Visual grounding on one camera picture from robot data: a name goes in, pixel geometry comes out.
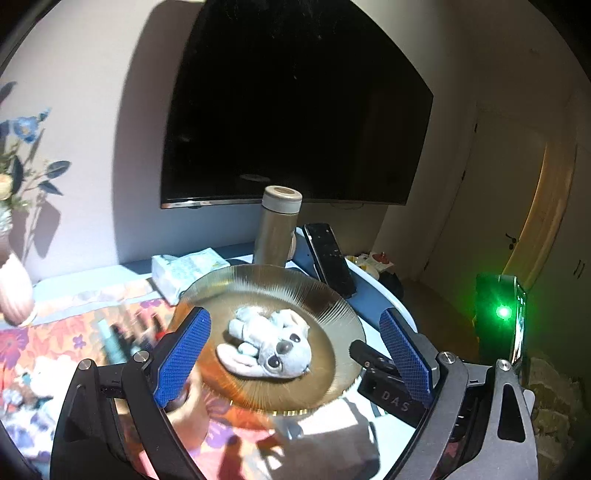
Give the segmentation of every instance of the metal thermos lid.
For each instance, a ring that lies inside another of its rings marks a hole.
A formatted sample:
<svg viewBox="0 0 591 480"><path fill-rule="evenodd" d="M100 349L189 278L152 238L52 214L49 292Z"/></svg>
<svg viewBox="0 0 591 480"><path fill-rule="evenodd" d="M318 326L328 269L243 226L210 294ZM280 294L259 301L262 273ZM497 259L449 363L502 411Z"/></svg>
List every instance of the metal thermos lid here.
<svg viewBox="0 0 591 480"><path fill-rule="evenodd" d="M269 185L262 196L262 205L277 213L298 213L301 206L301 193L297 190Z"/></svg>

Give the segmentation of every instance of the toy nose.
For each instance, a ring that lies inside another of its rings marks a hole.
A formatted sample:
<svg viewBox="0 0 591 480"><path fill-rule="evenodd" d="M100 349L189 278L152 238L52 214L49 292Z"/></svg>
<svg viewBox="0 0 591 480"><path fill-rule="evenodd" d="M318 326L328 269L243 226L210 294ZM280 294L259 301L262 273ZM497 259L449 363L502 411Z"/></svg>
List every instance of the toy nose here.
<svg viewBox="0 0 591 480"><path fill-rule="evenodd" d="M277 344L277 353L280 355L285 355L286 353L291 352L291 349L294 347L294 344L288 342L287 340L282 340Z"/></svg>

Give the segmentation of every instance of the bottle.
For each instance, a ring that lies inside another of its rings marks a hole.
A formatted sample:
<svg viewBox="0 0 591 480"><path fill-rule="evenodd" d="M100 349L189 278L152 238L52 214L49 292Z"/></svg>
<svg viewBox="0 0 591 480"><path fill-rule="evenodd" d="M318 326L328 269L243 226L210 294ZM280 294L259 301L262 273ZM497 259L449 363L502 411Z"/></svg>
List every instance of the bottle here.
<svg viewBox="0 0 591 480"><path fill-rule="evenodd" d="M265 188L252 259L254 264L285 267L300 206L300 192L276 185Z"/></svg>

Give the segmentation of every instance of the plate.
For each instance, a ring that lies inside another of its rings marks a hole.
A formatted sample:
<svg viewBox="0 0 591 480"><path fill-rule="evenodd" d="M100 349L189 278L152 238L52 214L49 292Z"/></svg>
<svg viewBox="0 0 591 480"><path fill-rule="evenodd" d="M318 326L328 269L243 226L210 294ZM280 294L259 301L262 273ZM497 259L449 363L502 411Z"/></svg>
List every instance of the plate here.
<svg viewBox="0 0 591 480"><path fill-rule="evenodd" d="M361 373L349 356L354 340L365 341L361 321L330 287L299 271L271 265L234 265L205 275L182 295L170 330L193 307L209 311L212 332L197 365L205 384L251 410L272 414L304 414L340 397ZM219 362L216 347L230 339L228 322L240 307L257 306L269 316L292 309L310 326L310 373L290 380L242 378Z"/></svg>

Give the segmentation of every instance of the screw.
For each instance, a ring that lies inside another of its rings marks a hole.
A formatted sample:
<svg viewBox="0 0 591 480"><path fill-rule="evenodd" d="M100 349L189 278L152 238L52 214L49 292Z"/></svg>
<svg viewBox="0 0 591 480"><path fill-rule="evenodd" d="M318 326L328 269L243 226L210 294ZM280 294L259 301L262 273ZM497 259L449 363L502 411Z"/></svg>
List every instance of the screw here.
<svg viewBox="0 0 591 480"><path fill-rule="evenodd" d="M456 356L451 352L442 352L441 357L441 361L443 361L443 363L445 364L451 365L456 361Z"/></svg>
<svg viewBox="0 0 591 480"><path fill-rule="evenodd" d="M496 364L499 366L499 368L501 370L504 370L505 372L508 372L509 370L511 370L511 364L503 358L498 360Z"/></svg>
<svg viewBox="0 0 591 480"><path fill-rule="evenodd" d="M92 360L90 360L89 358L85 358L84 360L82 360L78 364L78 369L79 370L88 370L91 365L92 365Z"/></svg>
<svg viewBox="0 0 591 480"><path fill-rule="evenodd" d="M134 360L140 364L143 364L148 358L150 358L150 354L146 350L140 350L134 355Z"/></svg>

